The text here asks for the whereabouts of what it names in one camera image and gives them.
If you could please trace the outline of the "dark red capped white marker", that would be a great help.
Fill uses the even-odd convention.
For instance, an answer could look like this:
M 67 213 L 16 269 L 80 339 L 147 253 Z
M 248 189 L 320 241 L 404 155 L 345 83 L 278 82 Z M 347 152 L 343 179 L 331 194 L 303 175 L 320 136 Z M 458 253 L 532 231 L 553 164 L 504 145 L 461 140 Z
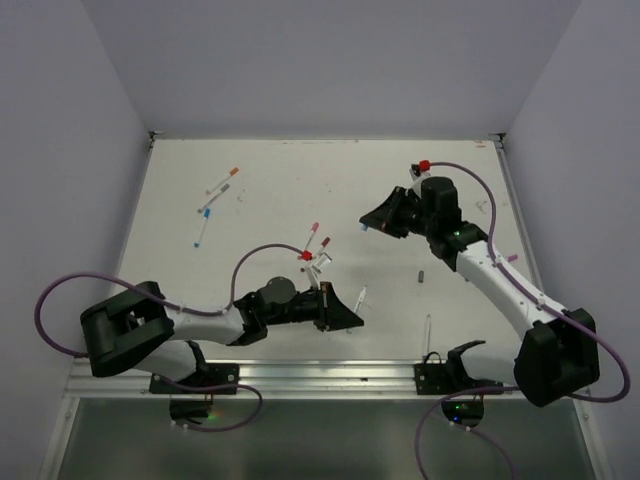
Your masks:
M 327 245 L 329 244 L 329 242 L 331 241 L 330 237 L 325 237 L 324 240 L 321 242 L 319 249 L 317 250 L 317 256 L 322 255 L 325 250 Z

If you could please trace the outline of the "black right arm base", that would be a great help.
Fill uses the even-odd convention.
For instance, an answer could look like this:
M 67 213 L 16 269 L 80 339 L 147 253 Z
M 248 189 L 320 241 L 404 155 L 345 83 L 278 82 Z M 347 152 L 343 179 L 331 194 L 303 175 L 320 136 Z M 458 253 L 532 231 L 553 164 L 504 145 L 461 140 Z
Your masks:
M 438 352 L 429 352 L 413 365 L 416 394 L 445 396 L 475 388 L 503 387 L 503 382 L 471 374 L 470 368 L 463 365 L 469 352 L 479 353 L 485 345 L 484 340 L 466 342 L 449 350 L 445 358 Z M 441 410 L 454 424 L 473 429 L 484 417 L 484 400 L 481 394 L 474 394 L 471 400 L 447 400 Z

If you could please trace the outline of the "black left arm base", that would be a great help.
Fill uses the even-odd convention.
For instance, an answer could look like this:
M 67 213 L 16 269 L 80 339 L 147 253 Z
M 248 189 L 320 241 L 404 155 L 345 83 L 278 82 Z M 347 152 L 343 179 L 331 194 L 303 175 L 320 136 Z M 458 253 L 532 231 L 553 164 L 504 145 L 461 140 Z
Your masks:
M 217 397 L 224 398 L 238 393 L 239 366 L 237 364 L 209 364 L 199 347 L 193 345 L 191 373 L 177 380 L 168 380 L 165 375 L 153 374 L 149 392 L 154 395 L 201 395 L 201 400 L 169 401 L 171 420 L 185 430 L 196 432 L 224 432 L 238 425 L 215 427 L 210 421 L 215 417 L 212 407 Z

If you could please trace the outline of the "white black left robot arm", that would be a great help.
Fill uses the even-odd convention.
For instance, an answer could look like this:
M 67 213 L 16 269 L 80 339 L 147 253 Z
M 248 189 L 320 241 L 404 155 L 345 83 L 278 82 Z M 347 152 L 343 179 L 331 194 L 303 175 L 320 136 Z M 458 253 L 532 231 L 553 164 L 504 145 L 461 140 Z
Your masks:
M 285 277 L 232 303 L 220 316 L 187 307 L 170 315 L 159 285 L 143 282 L 85 310 L 80 316 L 92 374 L 111 377 L 130 369 L 165 376 L 185 392 L 201 390 L 208 369 L 201 341 L 244 347 L 267 337 L 275 325 L 311 322 L 321 332 L 362 327 L 364 321 L 322 282 L 298 291 Z

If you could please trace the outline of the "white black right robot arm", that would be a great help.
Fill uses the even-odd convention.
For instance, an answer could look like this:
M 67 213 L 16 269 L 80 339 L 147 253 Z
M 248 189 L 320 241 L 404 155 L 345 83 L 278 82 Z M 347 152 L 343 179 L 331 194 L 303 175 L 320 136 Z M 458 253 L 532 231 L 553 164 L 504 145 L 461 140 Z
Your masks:
M 463 219 L 452 180 L 423 177 L 396 187 L 360 222 L 394 238 L 424 237 L 432 254 L 482 292 L 520 338 L 511 350 L 491 350 L 484 340 L 451 349 L 444 368 L 454 391 L 514 386 L 543 407 L 599 379 L 592 316 L 565 309 L 499 258 L 488 234 Z

